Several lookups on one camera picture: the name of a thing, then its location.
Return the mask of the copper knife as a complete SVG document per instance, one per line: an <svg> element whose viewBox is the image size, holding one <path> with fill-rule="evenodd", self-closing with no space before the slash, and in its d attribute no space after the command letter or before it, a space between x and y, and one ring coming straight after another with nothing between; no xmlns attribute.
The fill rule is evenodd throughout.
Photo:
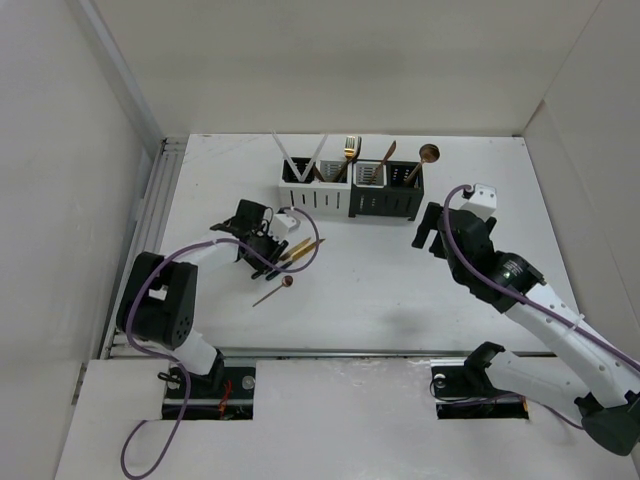
<svg viewBox="0 0 640 480"><path fill-rule="evenodd" d="M389 161L389 159L395 153L396 148L397 148L397 142L393 141L391 143L390 147L388 148L387 152L385 153L384 157L382 158L382 160L379 162L378 166L376 167L376 169L372 173L372 175L371 175L371 177L369 179L369 182L368 182L369 185L373 185L376 182L376 179L377 179L378 175L381 173L381 171L385 167L386 163Z"/></svg>

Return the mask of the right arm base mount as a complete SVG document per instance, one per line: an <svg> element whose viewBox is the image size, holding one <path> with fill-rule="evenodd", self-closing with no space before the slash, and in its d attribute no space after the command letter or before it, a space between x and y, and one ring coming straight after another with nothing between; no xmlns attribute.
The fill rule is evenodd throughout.
<svg viewBox="0 0 640 480"><path fill-rule="evenodd" d="M438 360L431 369L429 391L439 420L528 420L526 400L494 387L487 368L505 348L484 342L462 361Z"/></svg>

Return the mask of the white chopstick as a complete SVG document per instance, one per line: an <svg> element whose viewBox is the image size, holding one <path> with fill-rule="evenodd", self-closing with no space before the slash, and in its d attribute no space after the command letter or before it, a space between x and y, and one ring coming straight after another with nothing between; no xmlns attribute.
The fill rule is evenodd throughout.
<svg viewBox="0 0 640 480"><path fill-rule="evenodd" d="M297 168L297 165L293 161L292 157L287 152L287 150L284 147L283 143L281 142L279 136L273 130L270 133L271 133L271 136L272 136L273 140L275 141L276 145L278 146L279 150L281 151L284 160L286 161L286 163L289 165L290 169L292 170L292 173L294 174L295 178L297 179L298 182L302 182L302 180L301 180L302 174L299 171L299 169Z"/></svg>
<svg viewBox="0 0 640 480"><path fill-rule="evenodd" d="M320 153L321 153L321 151L322 151L322 149L323 149L323 147L324 147L324 145L325 145L325 143L326 143L326 141L328 139L328 136L329 136L329 134L325 133L323 135L322 139L320 140L320 142L319 142L318 146L316 147L313 155L311 156L311 158L310 158L305 170L302 173L302 176L301 176L301 180L302 181L306 180L309 177L309 175L312 173L314 167L316 166L316 161L317 161L317 159L318 159L318 157L319 157L319 155L320 155Z"/></svg>

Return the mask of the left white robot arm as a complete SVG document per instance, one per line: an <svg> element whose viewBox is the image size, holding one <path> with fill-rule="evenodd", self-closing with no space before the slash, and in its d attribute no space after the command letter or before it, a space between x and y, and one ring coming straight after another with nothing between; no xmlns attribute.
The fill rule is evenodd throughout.
<svg viewBox="0 0 640 480"><path fill-rule="evenodd" d="M232 217L211 226L201 240L172 259L140 253L118 309L117 328L177 360L201 396L217 394L223 387L224 360L194 328L198 276L244 261L257 278L284 252L287 235L298 226L299 221L282 210L273 213L242 199Z"/></svg>

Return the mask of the white insert bin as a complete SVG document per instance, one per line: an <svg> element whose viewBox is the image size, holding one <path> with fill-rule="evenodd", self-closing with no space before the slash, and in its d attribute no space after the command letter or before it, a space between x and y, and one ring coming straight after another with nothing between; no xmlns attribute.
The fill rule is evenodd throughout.
<svg viewBox="0 0 640 480"><path fill-rule="evenodd" d="M379 161L357 161L353 172L353 185L365 188L383 188L387 185L386 166Z"/></svg>

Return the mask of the aluminium rail frame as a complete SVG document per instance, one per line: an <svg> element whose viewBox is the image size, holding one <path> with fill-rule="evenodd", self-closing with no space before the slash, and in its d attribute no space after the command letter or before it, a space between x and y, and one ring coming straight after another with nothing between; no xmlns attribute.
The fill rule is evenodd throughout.
<svg viewBox="0 0 640 480"><path fill-rule="evenodd" d="M116 316L136 256L157 251L162 243L169 210L187 146L187 137L167 137L161 141L153 161L143 156L143 175L136 184L120 263L96 350L97 359L108 359L117 335Z"/></svg>

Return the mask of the white utensil caddy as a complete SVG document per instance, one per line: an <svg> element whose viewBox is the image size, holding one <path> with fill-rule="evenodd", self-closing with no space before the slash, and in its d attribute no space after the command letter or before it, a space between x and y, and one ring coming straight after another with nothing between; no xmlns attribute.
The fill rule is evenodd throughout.
<svg viewBox="0 0 640 480"><path fill-rule="evenodd" d="M316 161L317 170L320 160ZM351 200L350 176L351 168L348 167L346 184L321 182L315 175L310 184L285 183L280 177L278 185L280 204L282 207L299 207L312 216L347 217Z"/></svg>

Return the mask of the gold knife green handle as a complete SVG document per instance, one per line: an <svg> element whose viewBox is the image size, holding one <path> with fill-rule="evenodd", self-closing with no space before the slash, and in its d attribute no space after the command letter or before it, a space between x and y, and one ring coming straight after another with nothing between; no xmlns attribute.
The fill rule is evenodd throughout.
<svg viewBox="0 0 640 480"><path fill-rule="evenodd" d="M298 251L300 251L301 249L303 249L305 246L307 246L311 241L311 238L308 237L305 240L299 242L298 244L290 247L287 251L285 251L278 259L279 262L284 262L286 260L288 260L289 258L291 258L294 254L296 254Z"/></svg>

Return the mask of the small copper spoon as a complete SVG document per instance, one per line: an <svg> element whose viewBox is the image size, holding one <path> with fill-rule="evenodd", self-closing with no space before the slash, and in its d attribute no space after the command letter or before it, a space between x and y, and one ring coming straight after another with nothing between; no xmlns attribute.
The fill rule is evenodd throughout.
<svg viewBox="0 0 640 480"><path fill-rule="evenodd" d="M272 289L270 292L268 292L267 294L265 294L264 296L262 296L259 300L257 300L252 307L255 308L256 306L258 306L259 304L261 304L262 302L264 302L265 300L269 299L271 296L273 296L274 294L276 294L278 291L280 291L281 289L284 288L289 288L293 285L294 283L294 278L291 275L286 275L283 277L283 279L281 280L281 283L279 286L275 287L274 289Z"/></svg>

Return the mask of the black utensil caddy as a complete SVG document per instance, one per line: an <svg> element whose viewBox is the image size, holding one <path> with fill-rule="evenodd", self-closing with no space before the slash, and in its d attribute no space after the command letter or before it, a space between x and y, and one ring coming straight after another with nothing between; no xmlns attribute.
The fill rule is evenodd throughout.
<svg viewBox="0 0 640 480"><path fill-rule="evenodd" d="M424 198L424 179L421 175L421 187L394 188L389 185L388 165L386 163L387 185L383 188L365 188L351 183L350 218L357 216L382 216L405 218L414 221Z"/></svg>

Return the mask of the grey insert bin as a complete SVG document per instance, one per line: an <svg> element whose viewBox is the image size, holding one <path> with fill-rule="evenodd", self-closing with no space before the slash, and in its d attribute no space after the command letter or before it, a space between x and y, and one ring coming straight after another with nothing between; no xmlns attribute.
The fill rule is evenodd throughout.
<svg viewBox="0 0 640 480"><path fill-rule="evenodd" d="M348 167L345 161L320 160L318 170L321 180L325 183L347 183Z"/></svg>

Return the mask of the large copper spoon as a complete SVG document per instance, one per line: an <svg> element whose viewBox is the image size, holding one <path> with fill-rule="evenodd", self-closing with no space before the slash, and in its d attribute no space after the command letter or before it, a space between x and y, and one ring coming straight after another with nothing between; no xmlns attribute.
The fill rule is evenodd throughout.
<svg viewBox="0 0 640 480"><path fill-rule="evenodd" d="M414 167L409 176L407 177L405 184L410 185L414 178L422 170L424 164L430 164L438 161L440 158L440 149L435 144L424 144L419 149L419 163Z"/></svg>

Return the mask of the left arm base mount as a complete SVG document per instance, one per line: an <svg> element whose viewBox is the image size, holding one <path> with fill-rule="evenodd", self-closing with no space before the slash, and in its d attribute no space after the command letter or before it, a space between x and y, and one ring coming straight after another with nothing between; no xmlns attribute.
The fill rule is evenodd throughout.
<svg viewBox="0 0 640 480"><path fill-rule="evenodd" d="M157 378L165 383L161 418L176 420L186 393L184 375L174 366L167 372L158 373ZM256 387L254 366L225 366L218 386L213 386L203 379L196 379L194 375L191 376L191 382L184 420L253 419Z"/></svg>

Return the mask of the gold fork green handle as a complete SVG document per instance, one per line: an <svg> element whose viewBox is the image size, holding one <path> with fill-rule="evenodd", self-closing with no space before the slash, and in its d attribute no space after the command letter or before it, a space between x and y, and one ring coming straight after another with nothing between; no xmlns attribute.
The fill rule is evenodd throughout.
<svg viewBox="0 0 640 480"><path fill-rule="evenodd" d="M347 169L351 164L351 162L358 157L361 149L361 142L362 142L362 139L360 136L346 137L344 148L343 148L345 161L343 162L343 164L340 166L339 170L333 177L332 179L333 182L336 182L336 183L340 182L342 177L346 174Z"/></svg>

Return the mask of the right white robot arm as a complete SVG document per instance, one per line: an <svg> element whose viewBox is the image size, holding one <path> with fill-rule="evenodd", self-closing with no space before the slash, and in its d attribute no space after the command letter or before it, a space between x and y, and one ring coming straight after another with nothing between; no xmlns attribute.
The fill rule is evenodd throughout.
<svg viewBox="0 0 640 480"><path fill-rule="evenodd" d="M413 247L447 261L454 281L519 324L562 360L565 373L536 367L484 342L449 373L434 373L446 397L514 393L564 413L605 450L627 456L639 443L639 363L614 347L559 298L523 257L497 251L496 220L429 203Z"/></svg>

